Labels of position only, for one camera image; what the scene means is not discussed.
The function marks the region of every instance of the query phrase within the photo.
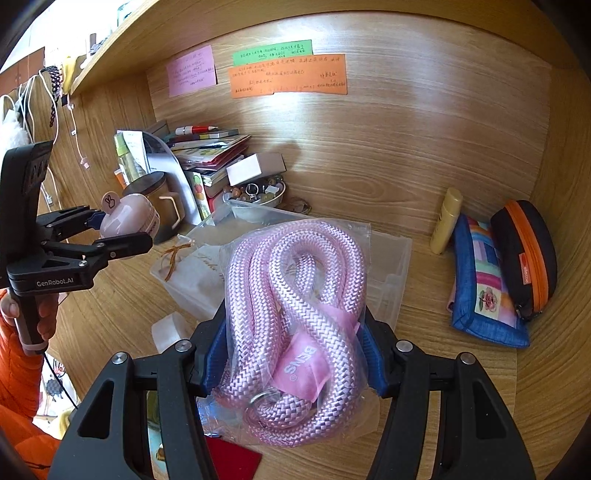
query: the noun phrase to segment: bottle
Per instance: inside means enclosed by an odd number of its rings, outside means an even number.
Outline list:
[[[443,199],[439,220],[431,236],[430,247],[434,254],[440,255],[447,247],[460,215],[464,197],[458,189],[449,188]]]
[[[138,165],[134,156],[129,151],[123,133],[121,132],[115,135],[115,147],[117,149],[117,156],[119,157],[119,166],[125,172],[125,176],[130,183],[146,175],[144,169]]]

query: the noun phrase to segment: blue pencil case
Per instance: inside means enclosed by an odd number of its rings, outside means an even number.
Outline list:
[[[490,226],[460,214],[453,237],[456,286],[448,307],[452,326],[489,342],[528,347],[530,336],[505,286]]]

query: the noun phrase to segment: cup handle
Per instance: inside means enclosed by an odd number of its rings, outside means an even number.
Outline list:
[[[183,218],[181,217],[181,212],[178,211],[178,206],[177,206],[177,202],[174,200],[174,197],[158,197],[160,200],[170,200],[173,203],[174,206],[174,211],[177,214],[177,221],[174,223],[173,225],[173,229],[178,227],[179,223],[181,222],[181,220],[183,220]]]

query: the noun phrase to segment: book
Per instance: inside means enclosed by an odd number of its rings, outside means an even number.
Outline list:
[[[191,148],[175,149],[173,153],[181,163],[214,163],[249,138],[250,135],[238,135],[223,140],[196,140]]]
[[[185,177],[187,177],[187,181],[189,183],[189,186],[191,187],[193,196],[195,197],[195,202],[197,203],[197,210],[199,211],[201,220],[205,220],[208,216],[212,214],[212,212],[209,209],[209,204],[207,202],[207,197],[205,195],[201,174],[196,171],[186,171]]]
[[[201,162],[196,160],[196,158],[198,157],[177,158],[183,170],[200,170],[215,172],[225,167],[228,163],[232,161],[232,159],[236,158],[237,155],[243,153],[247,148],[248,146],[244,142],[238,145],[234,145],[232,148],[217,155],[214,161]]]
[[[235,135],[240,135],[240,132],[237,128],[233,128],[231,130],[218,130],[209,132],[207,134],[191,134],[191,135],[168,135],[166,137],[166,143],[168,143],[169,147],[173,147],[179,143],[184,142],[192,142],[197,140],[209,140],[214,138],[226,138],[226,137],[234,137]]]
[[[206,187],[211,187],[214,183],[226,179],[228,177],[228,172],[226,169],[233,163],[236,163],[243,158],[244,155],[238,155],[236,158],[233,158],[230,162],[228,162],[224,167],[216,171],[199,170],[198,168],[195,168],[194,170],[201,174],[203,184]]]
[[[220,193],[226,185],[230,185],[230,180],[228,180],[228,176],[226,175],[225,178],[218,180],[213,185],[208,186],[203,180],[203,189],[205,190],[205,196],[207,198],[214,198],[218,193]]]

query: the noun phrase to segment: yellow bottle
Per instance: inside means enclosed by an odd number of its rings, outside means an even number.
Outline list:
[[[464,197],[458,189],[447,189],[445,198],[443,199],[443,205],[441,206],[439,220],[431,236],[430,246],[434,254],[440,255],[445,250],[445,247],[447,247],[447,243],[456,226],[457,218],[460,215],[463,200]]]

